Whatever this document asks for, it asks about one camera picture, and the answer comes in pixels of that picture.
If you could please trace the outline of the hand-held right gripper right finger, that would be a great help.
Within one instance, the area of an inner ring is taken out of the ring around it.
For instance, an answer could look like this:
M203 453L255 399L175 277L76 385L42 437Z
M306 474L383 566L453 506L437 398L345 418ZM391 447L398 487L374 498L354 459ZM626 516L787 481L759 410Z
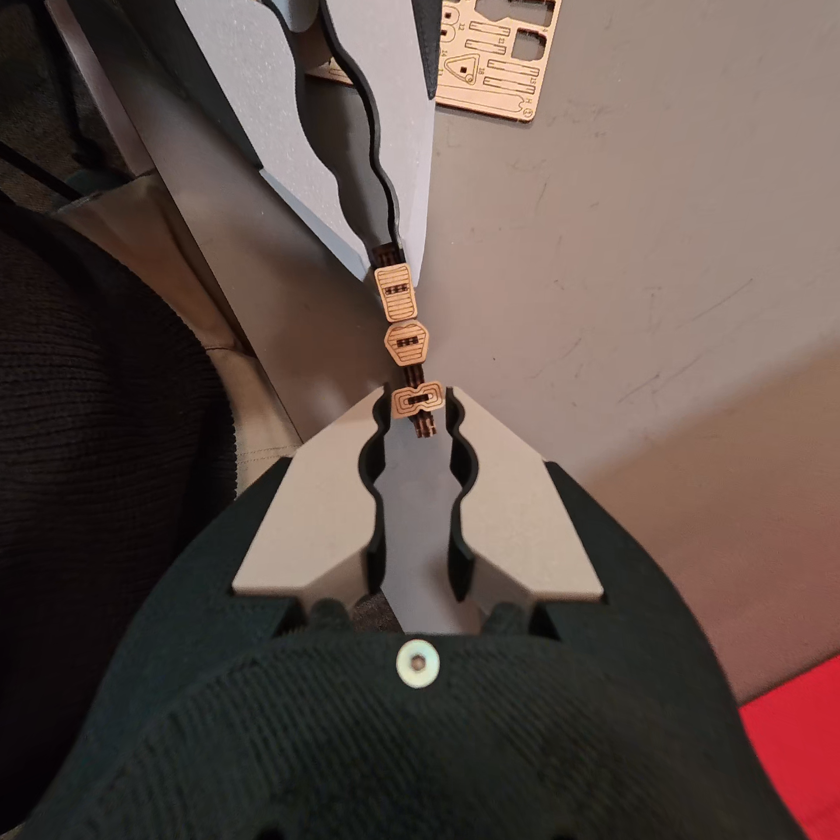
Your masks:
M603 585L548 464L462 389L446 393L450 515L447 573L458 602L597 602Z

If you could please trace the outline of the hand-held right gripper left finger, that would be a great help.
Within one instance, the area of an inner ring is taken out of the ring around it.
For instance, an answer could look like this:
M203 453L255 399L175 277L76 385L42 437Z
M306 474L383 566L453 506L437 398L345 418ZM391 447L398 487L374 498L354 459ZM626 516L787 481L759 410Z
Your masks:
M389 387L381 386L291 458L233 580L237 595L359 601L385 578Z

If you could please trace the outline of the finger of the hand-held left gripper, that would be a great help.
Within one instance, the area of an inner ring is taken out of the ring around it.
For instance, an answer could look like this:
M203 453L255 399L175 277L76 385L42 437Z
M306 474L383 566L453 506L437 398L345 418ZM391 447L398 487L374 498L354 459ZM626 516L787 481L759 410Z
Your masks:
M413 1L321 2L333 56L360 94L371 170L385 195L385 227L412 273L423 264L434 144Z
M337 179L301 125L298 68L281 11L251 1L177 6L259 158L261 176L353 277L366 278L367 249L343 214Z

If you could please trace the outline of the small wooden puzzle piece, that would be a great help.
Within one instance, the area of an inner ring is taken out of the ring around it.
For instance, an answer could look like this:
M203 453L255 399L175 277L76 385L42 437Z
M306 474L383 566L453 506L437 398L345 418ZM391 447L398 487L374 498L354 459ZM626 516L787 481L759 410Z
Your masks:
M405 386L392 393L392 417L397 419L431 413L444 405L445 388L437 381Z

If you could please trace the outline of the wooden puzzle model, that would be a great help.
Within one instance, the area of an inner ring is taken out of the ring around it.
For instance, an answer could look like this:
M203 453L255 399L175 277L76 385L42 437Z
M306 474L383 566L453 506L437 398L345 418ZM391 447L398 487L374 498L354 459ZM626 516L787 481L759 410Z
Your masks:
M429 333L417 316L413 276L403 251L394 243L374 248L373 268L374 285L388 322L385 348L404 379L404 385L396 389L433 382L426 379L424 372ZM411 420L419 438L430 438L436 434L434 412L402 419Z

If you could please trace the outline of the grey desk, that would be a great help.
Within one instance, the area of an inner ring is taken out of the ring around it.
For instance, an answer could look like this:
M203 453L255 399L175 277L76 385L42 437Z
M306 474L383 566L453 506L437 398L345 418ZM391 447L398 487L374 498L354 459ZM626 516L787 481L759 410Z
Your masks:
M303 444L404 385L369 123L321 2L269 2L357 280L261 176L177 3L49 6ZM531 122L435 106L425 376L618 520L750 700L838 652L838 2L561 2L558 26Z

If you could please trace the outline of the wooden puzzle sheet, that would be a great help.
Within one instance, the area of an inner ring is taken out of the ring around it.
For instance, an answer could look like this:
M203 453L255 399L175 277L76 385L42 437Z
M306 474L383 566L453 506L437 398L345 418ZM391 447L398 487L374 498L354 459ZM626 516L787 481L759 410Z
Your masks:
M537 112L560 1L414 2L437 28L436 104L530 123Z

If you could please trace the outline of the beige trousers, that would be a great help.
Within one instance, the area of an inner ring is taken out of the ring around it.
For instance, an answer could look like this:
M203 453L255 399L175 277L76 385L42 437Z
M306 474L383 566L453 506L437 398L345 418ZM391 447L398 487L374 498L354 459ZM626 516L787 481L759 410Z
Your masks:
M193 331L219 374L232 409L236 494L278 459L291 457L301 437L238 326L160 175L153 171L56 211L141 278Z

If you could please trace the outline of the person's black sweater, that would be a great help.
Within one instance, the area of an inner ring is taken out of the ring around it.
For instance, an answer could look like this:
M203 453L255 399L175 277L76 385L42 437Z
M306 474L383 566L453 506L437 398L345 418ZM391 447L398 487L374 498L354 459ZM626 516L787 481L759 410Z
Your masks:
M60 221L1 215L1 823L77 739L134 615L235 498L235 431L192 330Z

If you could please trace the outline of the red box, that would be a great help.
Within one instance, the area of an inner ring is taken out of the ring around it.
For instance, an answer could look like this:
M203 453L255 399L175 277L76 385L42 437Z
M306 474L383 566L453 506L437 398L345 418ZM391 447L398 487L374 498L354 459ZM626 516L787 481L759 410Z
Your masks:
M838 710L828 700L768 695L741 708L775 789L812 839L839 838Z

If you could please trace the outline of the black metal frame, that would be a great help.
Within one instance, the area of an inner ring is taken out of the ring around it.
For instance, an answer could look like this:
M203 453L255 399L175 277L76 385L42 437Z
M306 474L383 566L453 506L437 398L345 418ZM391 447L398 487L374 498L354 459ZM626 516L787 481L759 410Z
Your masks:
M25 2L2 2L2 143L75 191L105 192L136 178L87 83L66 59L78 128L89 145L77 148L64 120L64 95L50 72L50 49Z

